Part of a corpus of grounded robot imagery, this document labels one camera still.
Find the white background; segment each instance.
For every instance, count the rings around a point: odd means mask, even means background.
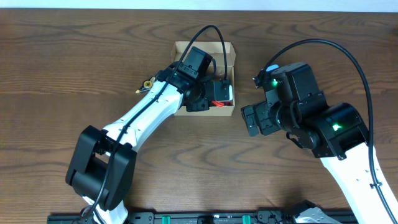
[[[0,0],[0,7],[398,12],[398,0]]]

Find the green strip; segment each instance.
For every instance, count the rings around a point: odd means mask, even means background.
[[[243,219],[243,224],[251,224],[250,215],[243,215],[242,219]]]
[[[170,224],[170,217],[162,217],[162,224]]]

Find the open box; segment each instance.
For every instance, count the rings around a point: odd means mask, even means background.
[[[172,62],[178,61],[185,48],[188,46],[189,41],[176,41],[172,49]],[[233,100],[229,106],[217,107],[211,106],[209,110],[199,112],[187,112],[187,109],[182,106],[174,115],[176,116],[231,116],[235,108],[235,87],[234,87],[234,63],[235,63],[235,49],[230,42],[225,42],[226,61],[227,61],[227,79],[231,80]],[[224,68],[224,53],[221,42],[194,42],[192,47],[199,49],[210,54],[216,60],[216,76],[215,80],[223,79],[225,74]],[[211,63],[207,72],[213,73],[213,64]]]

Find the green light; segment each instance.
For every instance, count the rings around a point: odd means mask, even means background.
[[[335,130],[335,131],[337,131],[337,130],[339,130],[340,128],[342,128],[340,125],[338,125],[338,124],[334,124],[333,126],[332,126],[332,128],[333,128],[333,130]]]
[[[272,81],[272,85],[273,85],[273,86],[278,85],[278,83],[279,83],[279,82],[278,82],[276,79],[274,79],[274,80]]]

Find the wooden surface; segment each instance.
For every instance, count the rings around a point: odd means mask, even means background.
[[[264,100],[251,77],[278,50],[318,37],[363,66],[374,103],[375,145],[398,195],[398,14],[129,10],[0,10],[0,222],[44,223],[85,203],[65,183],[81,131],[112,123],[143,96],[142,81],[170,62],[174,41],[207,24],[233,43],[231,117],[170,117],[138,154],[128,207],[255,210],[309,199],[348,204],[309,151],[279,132],[249,137],[242,106]],[[209,30],[198,40],[218,40]],[[329,46],[297,47],[277,63],[308,62],[330,105],[347,101],[367,122],[361,80]]]

